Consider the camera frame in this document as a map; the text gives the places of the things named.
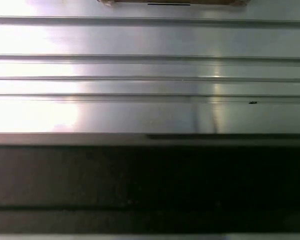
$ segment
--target horizontal groove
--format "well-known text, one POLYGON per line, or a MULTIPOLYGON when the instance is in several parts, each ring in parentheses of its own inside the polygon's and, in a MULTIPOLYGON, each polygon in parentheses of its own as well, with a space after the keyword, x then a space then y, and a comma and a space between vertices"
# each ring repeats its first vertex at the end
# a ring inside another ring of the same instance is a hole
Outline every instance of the horizontal groove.
POLYGON ((97 55, 97 54, 0 54, 9 63, 82 63, 82 64, 207 64, 247 66, 298 66, 298 57, 232 57, 193 55, 97 55))
POLYGON ((300 21, 140 18, 140 17, 31 17, 0 16, 0 25, 55 26, 194 26, 221 28, 300 28, 300 21))

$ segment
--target dark panel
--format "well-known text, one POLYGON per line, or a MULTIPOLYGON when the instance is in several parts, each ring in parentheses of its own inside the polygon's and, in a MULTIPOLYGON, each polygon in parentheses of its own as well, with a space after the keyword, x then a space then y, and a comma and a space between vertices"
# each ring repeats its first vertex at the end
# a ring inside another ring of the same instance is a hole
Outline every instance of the dark panel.
POLYGON ((0 233, 300 232, 300 148, 0 147, 0 233))

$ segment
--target metal surface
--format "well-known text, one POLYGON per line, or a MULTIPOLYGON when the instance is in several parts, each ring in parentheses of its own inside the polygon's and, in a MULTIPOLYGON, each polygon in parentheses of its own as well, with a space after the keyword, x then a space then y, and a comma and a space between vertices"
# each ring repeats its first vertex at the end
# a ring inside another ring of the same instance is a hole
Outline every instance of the metal surface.
POLYGON ((0 235, 0 240, 300 240, 299 234, 0 235))
POLYGON ((300 134, 300 0, 2 0, 0 133, 300 134))

